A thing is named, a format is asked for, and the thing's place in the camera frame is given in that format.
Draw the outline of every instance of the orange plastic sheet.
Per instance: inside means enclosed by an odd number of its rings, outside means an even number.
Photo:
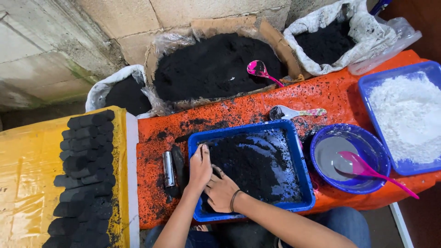
[[[114,247],[130,247],[127,196],[126,110],[115,112],[113,216],[108,233]],[[49,238],[49,224],[64,187],[55,187],[64,174],[59,158],[61,132],[74,116],[0,132],[0,247],[40,248]]]
[[[423,61],[425,60],[420,59],[415,52],[405,51],[371,73]],[[140,228],[153,228],[165,223],[175,209],[178,200],[167,203],[167,196],[163,190],[161,155],[170,150],[173,143],[177,143],[188,160],[186,141],[188,135],[193,132],[265,121],[268,120],[269,110],[274,105],[285,105],[297,110],[325,108],[328,111],[327,116],[296,117],[293,121],[300,136],[316,126],[334,123],[354,124],[373,132],[374,128],[358,92],[359,78],[344,69],[266,93],[239,97],[170,116],[138,120]],[[338,206],[369,210],[407,197],[404,191],[389,182],[374,193],[353,195],[331,187],[312,169],[310,175],[319,184],[319,190],[315,192],[316,203],[312,210],[300,214],[323,212]],[[402,177],[392,171],[390,176],[414,192],[428,189],[437,180],[441,180],[441,172]]]

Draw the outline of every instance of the yellow plastic sheet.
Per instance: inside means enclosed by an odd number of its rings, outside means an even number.
[[[109,235],[113,247],[129,247],[127,200],[126,110],[115,112],[113,216]],[[0,132],[0,247],[40,248],[63,187],[55,187],[64,174],[59,158],[61,132],[74,116],[49,120]]]

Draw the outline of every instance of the cardboard box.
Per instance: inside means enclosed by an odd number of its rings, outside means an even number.
[[[197,38],[210,38],[216,34],[237,33],[241,36],[263,40],[271,45],[281,62],[288,68],[288,75],[292,79],[302,79],[303,76],[301,75],[300,66],[295,58],[294,52],[288,45],[286,40],[283,38],[283,35],[277,29],[271,26],[271,24],[269,24],[265,18],[262,19],[259,30],[254,25],[255,22],[255,16],[219,19],[197,19],[191,21],[191,32],[192,35]],[[158,97],[155,87],[153,85],[157,63],[160,59],[155,52],[156,46],[152,42],[148,45],[146,52],[146,91],[148,92],[148,94],[151,95],[149,99],[152,103],[152,110],[159,116],[176,113],[182,110],[187,110],[218,101],[223,101],[226,99],[232,99],[239,96],[265,92],[273,90],[277,87],[276,84],[272,84],[259,90],[242,92],[230,97],[212,99],[200,98],[192,101],[178,101],[166,105],[166,103]]]

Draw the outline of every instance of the white plastic strip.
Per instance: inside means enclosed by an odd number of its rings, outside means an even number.
[[[404,248],[414,248],[398,203],[392,203],[389,205],[389,207],[392,211],[393,218],[395,219],[395,223],[398,228],[398,232],[400,233],[401,240],[403,241]]]
[[[138,120],[129,112],[126,113],[126,130],[130,248],[139,248],[138,176],[136,174],[136,144],[139,143]]]

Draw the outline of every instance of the blue plastic tray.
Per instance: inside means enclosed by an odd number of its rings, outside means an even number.
[[[389,148],[386,144],[386,141],[383,137],[383,134],[381,132],[380,126],[378,125],[377,119],[375,118],[375,113],[370,107],[369,104],[369,96],[372,92],[372,88],[381,85],[384,80],[388,78],[394,78],[400,75],[404,75],[406,77],[415,77],[416,73],[422,71],[426,73],[429,80],[436,85],[438,88],[441,89],[441,66],[440,64],[433,62],[433,61],[427,61],[419,64],[413,64],[408,66],[403,66],[400,68],[388,70],[388,71],[382,71],[373,73],[371,75],[366,75],[362,78],[360,78],[358,85],[361,97],[363,99],[364,105],[366,106],[367,112],[369,114],[370,120],[372,121],[372,124],[374,124],[375,130],[378,133],[379,138],[383,142],[383,145],[385,146],[386,152],[388,153],[389,157],[392,158],[392,155],[389,151]],[[395,163],[393,158],[391,159],[391,164],[394,170],[403,176],[410,176],[415,174],[421,174],[421,173],[427,173],[432,172],[436,170],[441,170],[441,160],[436,160],[432,163],[428,164],[419,164],[419,163],[413,163],[410,160],[400,160],[398,163]]]
[[[308,169],[306,168],[305,160],[302,159],[303,152],[300,148],[300,143],[297,138],[297,131],[295,130],[294,124],[290,120],[274,120],[232,128],[223,128],[194,133],[188,139],[189,159],[191,158],[191,156],[193,156],[200,142],[213,141],[216,144],[216,140],[243,133],[249,134],[250,138],[253,138],[261,135],[265,131],[268,131],[267,133],[271,135],[272,139],[278,140],[279,143],[277,144],[277,146],[284,149],[283,153],[286,155],[284,156],[284,158],[290,160],[291,162],[288,163],[288,168],[286,170],[282,170],[280,167],[277,167],[277,165],[272,165],[278,182],[281,185],[285,185],[283,184],[283,182],[294,182],[295,176],[297,176],[298,179],[298,183],[296,183],[296,185],[298,185],[299,190],[297,190],[296,192],[289,192],[289,190],[283,191],[282,202],[276,203],[274,205],[292,212],[299,212],[311,209],[315,204],[315,196],[312,189],[311,180],[308,175]],[[292,195],[299,192],[301,194],[301,201],[297,203],[289,202],[289,198],[292,199]],[[242,214],[238,213],[224,214],[209,213],[203,211],[202,202],[206,202],[207,198],[208,196],[205,193],[202,193],[201,197],[199,198],[193,215],[193,218],[196,221],[212,222],[245,217]]]

